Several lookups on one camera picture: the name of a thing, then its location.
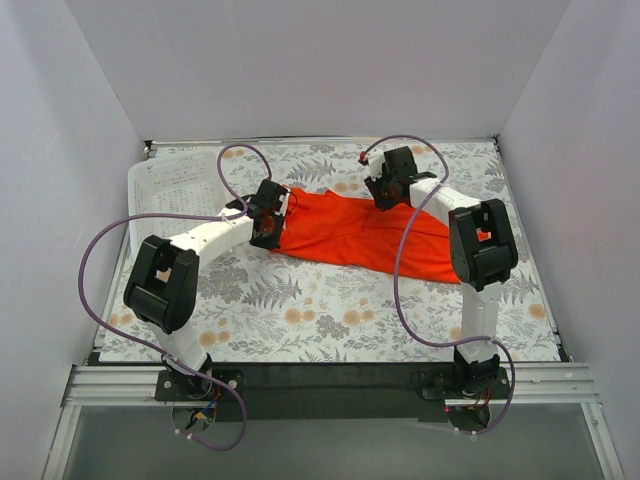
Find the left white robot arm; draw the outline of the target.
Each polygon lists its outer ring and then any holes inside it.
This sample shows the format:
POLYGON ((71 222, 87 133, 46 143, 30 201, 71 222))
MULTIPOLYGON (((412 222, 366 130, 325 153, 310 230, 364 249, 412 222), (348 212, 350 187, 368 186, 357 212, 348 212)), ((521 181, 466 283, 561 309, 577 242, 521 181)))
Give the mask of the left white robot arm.
POLYGON ((220 220, 141 244, 124 292, 124 304, 154 334, 171 381, 190 399, 205 398, 213 386, 213 363, 190 323, 200 270, 232 248, 249 244, 280 247, 291 190, 269 179, 254 194, 235 199, 220 220))

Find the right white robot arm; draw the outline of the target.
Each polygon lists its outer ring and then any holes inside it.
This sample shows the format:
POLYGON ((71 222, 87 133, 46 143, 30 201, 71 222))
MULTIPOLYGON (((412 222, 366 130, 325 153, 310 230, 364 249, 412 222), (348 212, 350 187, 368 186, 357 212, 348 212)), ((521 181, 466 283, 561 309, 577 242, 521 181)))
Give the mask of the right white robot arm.
POLYGON ((499 297, 511 271, 518 264, 518 251, 509 215, 499 199, 481 201, 446 185, 450 169, 444 156, 433 149, 443 166, 441 177, 420 172, 409 147, 374 155, 368 147, 358 162, 368 168, 365 185, 374 204, 388 211, 404 204, 413 213, 402 233, 393 270, 393 297, 401 325, 411 338, 432 348, 453 350, 449 384, 464 397, 475 397, 499 377, 500 352, 506 348, 495 339, 499 297), (399 275, 404 248, 413 224, 421 213, 448 228, 449 258, 462 285, 461 337, 451 342, 431 342, 419 337, 405 319, 399 295, 399 275))

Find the orange t shirt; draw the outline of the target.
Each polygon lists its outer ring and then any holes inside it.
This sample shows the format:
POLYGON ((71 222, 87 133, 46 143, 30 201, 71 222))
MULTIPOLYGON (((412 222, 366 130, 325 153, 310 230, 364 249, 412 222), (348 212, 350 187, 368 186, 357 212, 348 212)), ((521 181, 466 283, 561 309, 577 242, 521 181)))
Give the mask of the orange t shirt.
MULTIPOLYGON (((278 253, 307 261, 358 266, 391 274, 400 241, 414 210, 399 205, 382 212, 370 199, 295 188, 278 253)), ((449 229, 421 212, 405 243, 399 274, 458 284, 450 256, 449 229)))

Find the white plastic laundry basket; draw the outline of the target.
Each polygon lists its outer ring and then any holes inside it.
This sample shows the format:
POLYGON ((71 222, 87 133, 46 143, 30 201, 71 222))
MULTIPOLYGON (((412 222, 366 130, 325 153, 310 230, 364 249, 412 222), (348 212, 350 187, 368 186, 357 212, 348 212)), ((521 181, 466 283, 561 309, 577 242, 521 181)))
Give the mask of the white plastic laundry basket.
POLYGON ((178 151, 145 160, 128 171, 128 214, 213 216, 232 200, 211 148, 178 151))

